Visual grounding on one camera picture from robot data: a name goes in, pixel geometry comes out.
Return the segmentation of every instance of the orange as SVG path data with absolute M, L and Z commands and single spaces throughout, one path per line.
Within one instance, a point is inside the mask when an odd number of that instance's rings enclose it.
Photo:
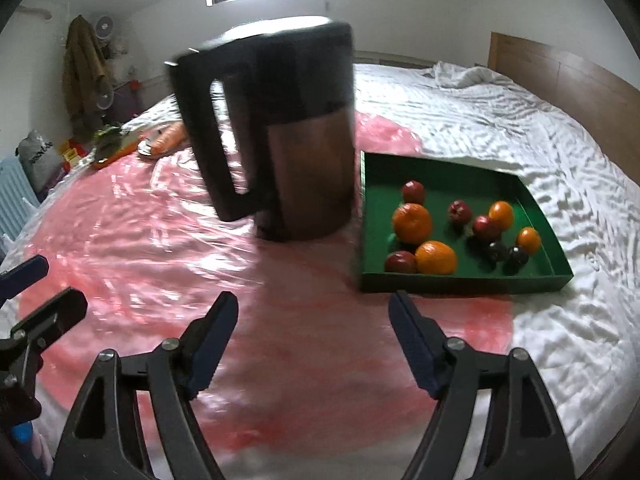
M 415 251 L 418 272 L 422 274 L 453 274 L 458 268 L 458 258 L 447 244 L 434 240 L 423 243 Z
M 431 215 L 419 204 L 402 204 L 391 219 L 396 236 L 401 242 L 420 245 L 429 238 L 432 224 Z
M 494 202 L 489 208 L 489 218 L 500 228 L 500 231 L 506 231 L 513 225 L 513 207 L 503 200 Z
M 540 239 L 538 231 L 533 227 L 525 227 L 518 233 L 516 245 L 522 247 L 530 256 L 533 256 L 538 252 L 540 245 L 542 245 L 542 240 Z

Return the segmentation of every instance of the blueberry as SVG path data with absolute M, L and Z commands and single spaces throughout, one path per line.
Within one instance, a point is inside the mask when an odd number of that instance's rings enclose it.
M 503 262 L 507 259 L 507 247 L 500 240 L 491 242 L 486 252 L 494 262 Z
M 525 251 L 522 247 L 515 246 L 509 249 L 507 263 L 516 267 L 522 267 L 528 261 L 529 261 L 529 255 L 527 254 L 527 251 Z

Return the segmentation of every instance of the green box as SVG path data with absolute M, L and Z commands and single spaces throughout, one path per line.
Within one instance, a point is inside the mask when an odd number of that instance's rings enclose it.
M 360 290 L 414 293 L 530 294 L 563 288 L 572 279 L 569 262 L 544 213 L 527 187 L 515 175 L 474 168 L 432 158 L 362 153 L 362 233 L 360 246 Z M 431 240 L 446 243 L 458 256 L 458 270 L 451 276 L 385 272 L 386 256 L 402 248 L 396 239 L 391 217 L 402 203 L 401 187 L 417 180 L 426 189 L 424 206 L 431 213 Z M 502 234 L 511 246 L 523 227 L 534 227 L 542 238 L 542 248 L 514 275 L 503 264 L 482 257 L 470 244 L 467 234 L 457 232 L 448 219 L 454 200 L 464 200 L 474 215 L 487 214 L 497 200 L 511 204 L 513 226 Z

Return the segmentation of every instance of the white bedsheet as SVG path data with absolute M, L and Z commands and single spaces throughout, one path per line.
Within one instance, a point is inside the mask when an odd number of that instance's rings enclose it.
M 640 390 L 638 229 L 640 188 L 574 120 L 489 69 L 440 63 L 427 71 L 356 66 L 361 112 L 412 129 L 425 155 L 519 175 L 554 228 L 575 277 L 561 292 L 514 298 L 514 346 L 527 348 L 545 380 L 581 474 L 627 420 Z M 165 101 L 136 119 L 175 118 Z M 21 261 L 36 215 L 3 269 Z M 15 304 L 0 314 L 0 333 Z M 65 413 L 41 392 L 41 422 L 55 440 Z M 457 478 L 467 478 L 488 405 L 479 397 Z M 400 478 L 421 435 L 340 458 L 297 460 L 248 450 L 216 456 L 227 477 Z M 166 478 L 167 473 L 159 474 Z

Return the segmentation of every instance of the brown coat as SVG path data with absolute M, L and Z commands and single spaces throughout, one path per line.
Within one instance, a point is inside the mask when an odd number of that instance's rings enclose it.
M 69 25 L 62 90 L 72 120 L 97 114 L 96 94 L 109 84 L 107 65 L 91 24 L 82 16 Z

